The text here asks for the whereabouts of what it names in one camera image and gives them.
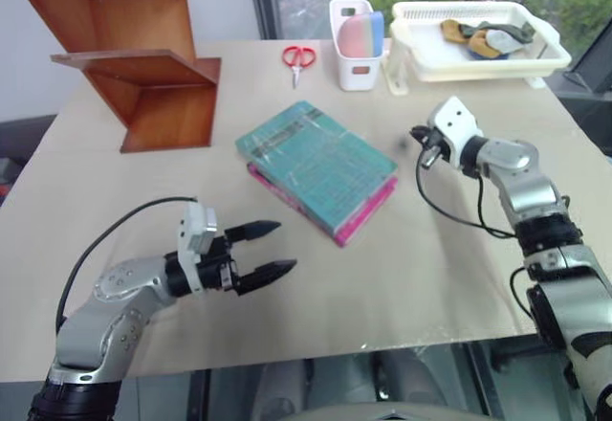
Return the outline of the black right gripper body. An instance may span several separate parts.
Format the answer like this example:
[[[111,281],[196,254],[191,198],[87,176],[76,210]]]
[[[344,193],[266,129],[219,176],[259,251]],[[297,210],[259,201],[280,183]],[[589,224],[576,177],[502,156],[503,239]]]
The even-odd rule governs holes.
[[[450,147],[438,128],[428,126],[425,128],[422,147],[422,167],[432,167],[439,159],[449,162]]]

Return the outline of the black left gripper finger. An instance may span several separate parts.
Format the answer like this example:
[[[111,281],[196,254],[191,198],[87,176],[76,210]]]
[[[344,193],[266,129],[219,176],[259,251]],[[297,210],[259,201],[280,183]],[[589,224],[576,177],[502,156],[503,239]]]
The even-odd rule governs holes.
[[[264,237],[281,226],[280,222],[272,220],[256,220],[235,226],[224,231],[225,238],[231,244],[251,241]]]
[[[233,290],[238,296],[244,296],[262,289],[287,275],[296,264],[296,259],[283,259],[261,265],[251,273],[238,277],[233,284]]]

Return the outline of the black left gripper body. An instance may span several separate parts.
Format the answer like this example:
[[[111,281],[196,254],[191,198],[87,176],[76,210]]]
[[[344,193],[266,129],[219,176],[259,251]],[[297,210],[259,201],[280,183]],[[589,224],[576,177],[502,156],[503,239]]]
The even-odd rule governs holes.
[[[233,243],[225,236],[212,240],[208,252],[201,255],[196,264],[198,278],[202,286],[208,290],[234,290],[238,284],[235,260],[231,255]]]

